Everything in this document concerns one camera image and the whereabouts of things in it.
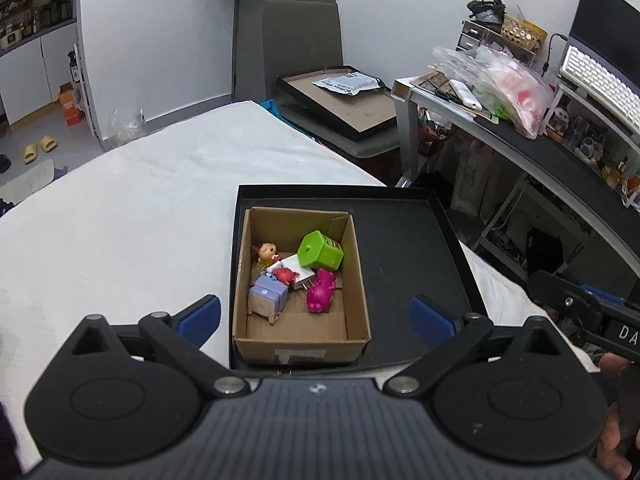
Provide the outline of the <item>person right hand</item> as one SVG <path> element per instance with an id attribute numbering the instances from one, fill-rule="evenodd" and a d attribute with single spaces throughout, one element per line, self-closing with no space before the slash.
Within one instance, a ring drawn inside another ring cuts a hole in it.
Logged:
<path id="1" fill-rule="evenodd" d="M 639 471 L 639 365 L 608 352 L 599 361 L 596 378 L 606 393 L 617 391 L 608 407 L 597 445 L 596 462 L 611 479 L 632 479 Z"/>

